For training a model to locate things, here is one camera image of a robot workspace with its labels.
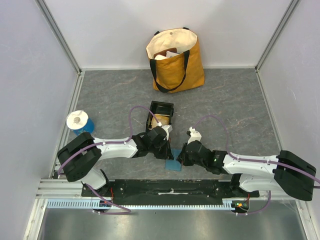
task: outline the cable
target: cable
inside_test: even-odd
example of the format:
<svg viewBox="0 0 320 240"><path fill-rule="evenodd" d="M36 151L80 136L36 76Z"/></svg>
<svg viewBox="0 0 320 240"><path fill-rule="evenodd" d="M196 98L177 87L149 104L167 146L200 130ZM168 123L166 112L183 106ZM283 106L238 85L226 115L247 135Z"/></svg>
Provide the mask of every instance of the cable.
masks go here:
<svg viewBox="0 0 320 240"><path fill-rule="evenodd" d="M140 106L140 105L137 105L137 106L134 106L130 109L129 111L129 117L128 117L128 120L129 120L129 127L130 127L130 136L127 140L125 140L124 142L128 143L131 139L132 139L132 136L133 136L133 128L132 128L132 123L131 123L131 113L133 111L133 109L136 109L136 108L143 108L147 111L149 111L149 113L154 117L154 119L156 120L157 123L159 123L159 120L157 119L157 117L155 116L155 114L150 110L148 109L147 107L145 106ZM77 151L75 154L73 154L71 157L69 157L61 166L60 168L58 169L57 173L58 175L62 175L61 171L62 169L72 160L74 159L76 156L78 156L79 154L81 154L82 152L92 148L92 147L96 147L96 146L99 146L99 145L105 145L105 144L123 144L124 143L123 141L102 141L102 142L97 142L97 143L93 143L93 144L90 144L82 149L80 149L79 151Z"/></svg>
<svg viewBox="0 0 320 240"><path fill-rule="evenodd" d="M94 188L92 186L90 186L89 184L85 184L85 185L87 185L87 187L94 193L94 195L96 195L102 201L106 202L108 205L111 205L111 206L117 207L119 209L125 210L125 211L120 211L120 212L99 212L99 211L93 210L95 213L102 214L102 215L126 215L126 214L130 214L131 213L131 210L129 208L126 208L124 206L120 206L120 205L117 205L117 204L115 204L115 203L113 203L111 201L108 201L104 197L100 196L99 193L97 193L96 190L94 190Z"/></svg>
<svg viewBox="0 0 320 240"><path fill-rule="evenodd" d="M317 183L320 184L320 179L316 178L315 176L312 176L311 174L307 173L306 171L303 171L303 170L301 170L301 169L299 169L299 168L296 168L296 167L294 167L294 166L290 166L290 165L285 164L285 163L282 163L282 162L259 160L259 159L248 159L248 158L241 158L241 157L238 158L238 157L234 156L234 155L230 152L230 150L229 150L229 132L228 132L228 130L227 130L226 125L224 124L224 122L223 122L219 117L217 117L217 116L215 116L215 115L206 115L206 116L203 116L202 118L200 118L199 121L196 122L196 124L193 126L193 128L195 129L196 126L197 126L202 120L204 120L205 118L208 118L208 117L217 119L217 120L221 123L221 125L223 126L224 131L225 131L225 134L226 134L225 150L226 150L226 152L228 153L228 155L229 155L230 157L232 157L233 159L238 160L238 161L252 162L252 163L276 164L276 165L282 166L282 167L284 167L284 168L288 168L288 169L294 170L294 171L296 171L296 172L298 172L298 173L300 173L300 174L303 174L303 175L311 178L312 180L314 180L315 182L317 182ZM320 189L320 186L314 186L313 188L314 188L314 189Z"/></svg>
<svg viewBox="0 0 320 240"><path fill-rule="evenodd" d="M269 197L268 197L268 201L266 202L265 206L257 211L252 211L252 212L246 212L246 213L238 213L237 215L242 215L242 216L247 216L247 215L251 215L251 214L258 214L261 213L263 210L265 210L271 203L271 191L269 191Z"/></svg>

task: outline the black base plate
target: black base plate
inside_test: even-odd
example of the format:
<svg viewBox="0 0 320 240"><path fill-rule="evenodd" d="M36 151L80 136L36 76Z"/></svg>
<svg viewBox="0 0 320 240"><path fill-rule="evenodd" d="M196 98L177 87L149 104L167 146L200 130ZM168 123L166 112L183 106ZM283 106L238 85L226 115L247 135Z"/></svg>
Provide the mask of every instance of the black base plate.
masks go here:
<svg viewBox="0 0 320 240"><path fill-rule="evenodd" d="M230 182L219 180L124 180L116 179L99 189L103 197L111 197L118 205L221 205L222 199L236 196ZM90 189L82 188L82 197L95 197ZM251 198L259 192L250 192Z"/></svg>

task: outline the black bag handle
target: black bag handle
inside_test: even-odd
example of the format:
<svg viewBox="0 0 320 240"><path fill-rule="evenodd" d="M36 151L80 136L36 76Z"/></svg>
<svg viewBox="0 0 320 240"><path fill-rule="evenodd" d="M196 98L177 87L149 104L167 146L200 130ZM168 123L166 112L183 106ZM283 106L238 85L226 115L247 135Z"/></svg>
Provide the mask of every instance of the black bag handle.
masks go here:
<svg viewBox="0 0 320 240"><path fill-rule="evenodd" d="M174 87L174 88L171 88L171 89L164 88L163 86L161 86L157 82L157 66L156 66L157 60L150 59L150 68L151 68L151 72L152 72L152 75L153 75L153 80L154 80L154 83L155 83L156 87L159 89L160 92L168 93L170 91L174 91L184 83L184 81L186 79L186 74L187 74L187 66L188 66L189 55L190 55L190 50L187 50L187 51L183 52L183 56L184 56L184 76L183 76L180 84L178 86Z"/></svg>

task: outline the paper towel roll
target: paper towel roll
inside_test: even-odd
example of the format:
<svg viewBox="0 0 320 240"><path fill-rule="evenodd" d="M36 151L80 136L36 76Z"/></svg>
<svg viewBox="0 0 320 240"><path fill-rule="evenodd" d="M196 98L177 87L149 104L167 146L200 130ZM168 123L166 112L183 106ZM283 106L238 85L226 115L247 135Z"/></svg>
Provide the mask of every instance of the paper towel roll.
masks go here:
<svg viewBox="0 0 320 240"><path fill-rule="evenodd" d="M66 125L76 135L83 132L89 132L92 134L94 131L94 123L89 118L88 114L83 110L73 111L66 118Z"/></svg>

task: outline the gray mat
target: gray mat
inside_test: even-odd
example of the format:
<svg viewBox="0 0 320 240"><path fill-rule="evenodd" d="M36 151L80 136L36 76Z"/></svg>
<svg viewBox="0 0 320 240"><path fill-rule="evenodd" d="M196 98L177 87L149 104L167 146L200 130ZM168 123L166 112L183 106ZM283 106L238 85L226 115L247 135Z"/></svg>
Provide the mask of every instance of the gray mat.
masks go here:
<svg viewBox="0 0 320 240"><path fill-rule="evenodd" d="M186 131L202 116L219 116L230 132L230 150L242 155L269 156L279 148L254 69L205 69L205 85L177 93L152 89L150 70L86 71L77 103L95 124L94 137L121 139L130 134L128 113L135 105L150 106L152 100L174 104L171 147L180 149ZM132 112L133 133L145 131L148 112ZM197 130L207 148L224 150L226 136L220 123L206 119ZM69 141L75 135L71 132ZM105 159L97 163L110 179L228 179L200 166L165 169L165 160L152 154L141 158Z"/></svg>

